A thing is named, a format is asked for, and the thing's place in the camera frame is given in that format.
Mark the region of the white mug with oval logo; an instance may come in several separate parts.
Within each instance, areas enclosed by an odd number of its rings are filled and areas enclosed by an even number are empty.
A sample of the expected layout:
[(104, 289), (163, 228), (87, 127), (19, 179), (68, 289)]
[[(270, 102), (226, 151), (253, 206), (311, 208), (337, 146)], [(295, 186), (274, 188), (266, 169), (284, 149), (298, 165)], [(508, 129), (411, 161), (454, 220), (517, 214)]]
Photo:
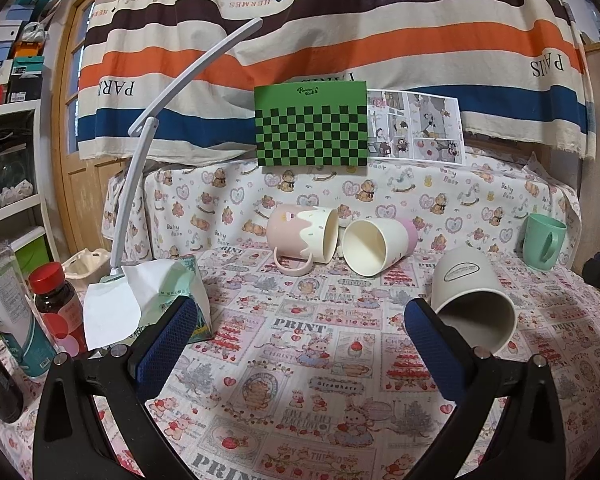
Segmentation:
[(438, 261), (430, 306), (471, 347), (492, 353), (506, 346), (517, 324), (513, 300), (504, 292), (490, 260), (469, 246), (449, 250)]

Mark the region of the cream cup with pink base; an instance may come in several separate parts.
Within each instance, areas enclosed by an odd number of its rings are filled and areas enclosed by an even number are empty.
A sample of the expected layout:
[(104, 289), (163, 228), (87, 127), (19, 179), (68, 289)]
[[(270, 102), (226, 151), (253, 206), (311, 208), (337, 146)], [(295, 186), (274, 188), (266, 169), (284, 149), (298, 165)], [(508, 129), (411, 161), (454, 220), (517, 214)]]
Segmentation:
[(358, 219), (344, 230), (341, 252), (353, 272), (372, 278), (410, 256), (417, 243), (410, 220)]

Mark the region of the mint green plastic mug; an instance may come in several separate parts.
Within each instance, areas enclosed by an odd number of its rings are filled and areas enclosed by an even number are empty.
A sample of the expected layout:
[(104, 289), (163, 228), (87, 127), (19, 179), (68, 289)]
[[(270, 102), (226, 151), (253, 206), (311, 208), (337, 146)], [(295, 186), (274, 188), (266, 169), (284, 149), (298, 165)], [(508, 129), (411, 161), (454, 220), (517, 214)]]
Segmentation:
[(522, 240), (522, 260), (533, 269), (548, 271), (556, 263), (567, 226), (546, 214), (529, 214)]

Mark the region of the red cap dark bottle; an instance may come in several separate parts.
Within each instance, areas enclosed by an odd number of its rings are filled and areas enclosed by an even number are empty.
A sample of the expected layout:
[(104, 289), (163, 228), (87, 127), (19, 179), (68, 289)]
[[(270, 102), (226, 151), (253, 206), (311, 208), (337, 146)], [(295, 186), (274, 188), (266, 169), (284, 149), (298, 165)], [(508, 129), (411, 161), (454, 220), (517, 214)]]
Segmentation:
[(34, 304), (50, 336), (69, 356), (87, 352), (81, 300), (59, 262), (39, 266), (29, 276)]

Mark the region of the green tissue pack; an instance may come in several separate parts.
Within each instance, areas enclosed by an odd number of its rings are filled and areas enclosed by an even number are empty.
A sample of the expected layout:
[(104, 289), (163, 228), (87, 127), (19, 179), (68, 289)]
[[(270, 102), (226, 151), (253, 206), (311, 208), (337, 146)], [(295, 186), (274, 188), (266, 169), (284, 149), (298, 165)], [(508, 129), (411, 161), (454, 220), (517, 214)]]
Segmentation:
[(210, 301), (193, 256), (122, 266), (121, 272), (87, 286), (83, 326), (87, 348), (126, 342), (159, 321), (179, 296), (195, 301), (197, 322), (189, 342), (213, 337)]

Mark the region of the clear pump sanitizer bottle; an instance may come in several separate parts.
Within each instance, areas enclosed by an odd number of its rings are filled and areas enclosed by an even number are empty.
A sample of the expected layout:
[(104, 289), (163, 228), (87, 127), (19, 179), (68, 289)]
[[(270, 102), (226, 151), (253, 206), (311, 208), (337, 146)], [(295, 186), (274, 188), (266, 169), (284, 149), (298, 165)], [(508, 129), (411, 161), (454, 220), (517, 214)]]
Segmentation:
[(43, 376), (53, 364), (55, 348), (32, 310), (16, 255), (4, 243), (0, 243), (0, 337), (27, 376)]

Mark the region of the cream plastic holder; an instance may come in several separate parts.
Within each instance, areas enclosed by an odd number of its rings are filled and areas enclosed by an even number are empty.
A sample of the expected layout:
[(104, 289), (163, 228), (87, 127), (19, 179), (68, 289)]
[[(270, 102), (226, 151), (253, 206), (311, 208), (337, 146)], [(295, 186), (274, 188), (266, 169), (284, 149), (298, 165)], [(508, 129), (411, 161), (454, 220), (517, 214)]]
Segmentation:
[(82, 249), (62, 264), (67, 281), (78, 291), (84, 292), (91, 284), (98, 283), (110, 272), (110, 252), (104, 248)]

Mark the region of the comic strip printed card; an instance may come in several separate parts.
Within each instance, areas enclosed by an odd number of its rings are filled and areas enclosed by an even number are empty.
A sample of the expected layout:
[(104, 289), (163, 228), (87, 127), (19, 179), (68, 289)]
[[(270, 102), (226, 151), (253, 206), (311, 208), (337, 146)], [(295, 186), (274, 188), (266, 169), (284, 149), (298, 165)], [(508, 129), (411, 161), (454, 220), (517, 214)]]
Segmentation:
[(368, 89), (367, 118), (370, 156), (456, 166), (465, 163), (457, 98)]

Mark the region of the striped Hermes Paris fabric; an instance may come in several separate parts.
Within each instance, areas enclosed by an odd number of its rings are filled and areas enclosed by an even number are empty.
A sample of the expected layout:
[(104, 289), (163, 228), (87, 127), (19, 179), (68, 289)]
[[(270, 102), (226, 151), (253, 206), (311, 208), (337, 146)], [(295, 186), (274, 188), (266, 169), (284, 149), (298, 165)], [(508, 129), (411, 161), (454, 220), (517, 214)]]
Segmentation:
[(564, 0), (95, 0), (79, 74), (80, 156), (131, 155), (140, 113), (252, 18), (262, 27), (161, 112), (153, 158), (239, 154), (254, 141), (254, 89), (296, 80), (452, 96), (468, 133), (595, 154), (588, 68)]

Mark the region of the wooden door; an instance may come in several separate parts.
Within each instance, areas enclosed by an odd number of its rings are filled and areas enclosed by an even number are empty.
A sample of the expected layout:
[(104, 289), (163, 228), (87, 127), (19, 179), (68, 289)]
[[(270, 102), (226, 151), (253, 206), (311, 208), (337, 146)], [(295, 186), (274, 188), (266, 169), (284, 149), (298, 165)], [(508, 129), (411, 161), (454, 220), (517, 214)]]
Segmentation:
[(54, 67), (50, 133), (62, 260), (82, 249), (110, 248), (102, 236), (109, 178), (123, 167), (118, 158), (80, 159), (78, 90), (86, 29), (95, 0), (67, 0)]

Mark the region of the printed bear tablecloth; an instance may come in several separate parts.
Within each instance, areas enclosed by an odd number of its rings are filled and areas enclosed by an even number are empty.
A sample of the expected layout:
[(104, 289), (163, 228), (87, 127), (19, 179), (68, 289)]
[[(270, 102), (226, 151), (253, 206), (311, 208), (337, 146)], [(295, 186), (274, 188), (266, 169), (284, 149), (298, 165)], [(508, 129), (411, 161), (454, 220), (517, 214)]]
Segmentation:
[[(512, 298), (506, 359), (552, 368), (567, 474), (600, 448), (600, 293), (571, 269), (576, 192), (540, 163), (478, 151), (464, 167), (380, 160), (361, 170), (265, 170), (255, 162), (158, 169), (138, 188), (126, 252), (194, 256), (214, 335), (192, 344), (148, 410), (201, 479), (399, 479), (452, 413), (403, 330), (448, 250), (487, 254)], [(296, 278), (265, 239), (279, 205), (336, 209), (341, 224), (410, 220), (413, 255), (374, 278), (334, 259)], [(548, 271), (527, 266), (529, 214), (564, 222)]]

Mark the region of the white shelf unit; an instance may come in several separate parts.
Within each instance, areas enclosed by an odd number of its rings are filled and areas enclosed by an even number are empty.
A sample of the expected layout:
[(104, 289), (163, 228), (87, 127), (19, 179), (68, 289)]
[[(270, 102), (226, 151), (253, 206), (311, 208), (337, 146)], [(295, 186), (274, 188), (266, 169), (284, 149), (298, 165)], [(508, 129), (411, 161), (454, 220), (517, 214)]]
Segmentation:
[(39, 100), (0, 105), (0, 242), (12, 248), (24, 275), (59, 258), (41, 119)]

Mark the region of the pink cream drip mug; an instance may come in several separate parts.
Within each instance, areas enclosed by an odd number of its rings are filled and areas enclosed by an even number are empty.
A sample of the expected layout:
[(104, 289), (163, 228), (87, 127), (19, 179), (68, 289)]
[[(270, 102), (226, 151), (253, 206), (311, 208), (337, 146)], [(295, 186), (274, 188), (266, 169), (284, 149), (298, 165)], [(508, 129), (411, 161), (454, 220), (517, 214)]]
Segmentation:
[(338, 243), (336, 209), (279, 205), (268, 217), (266, 240), (280, 273), (308, 274), (316, 264), (327, 264)]

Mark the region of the green black checkered box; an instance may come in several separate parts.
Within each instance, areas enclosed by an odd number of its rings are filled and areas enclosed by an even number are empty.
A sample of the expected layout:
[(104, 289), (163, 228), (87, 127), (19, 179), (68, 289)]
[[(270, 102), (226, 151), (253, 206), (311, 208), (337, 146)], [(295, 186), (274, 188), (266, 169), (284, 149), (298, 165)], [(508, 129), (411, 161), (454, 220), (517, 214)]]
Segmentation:
[(300, 81), (254, 89), (261, 167), (364, 167), (367, 102), (363, 81)]

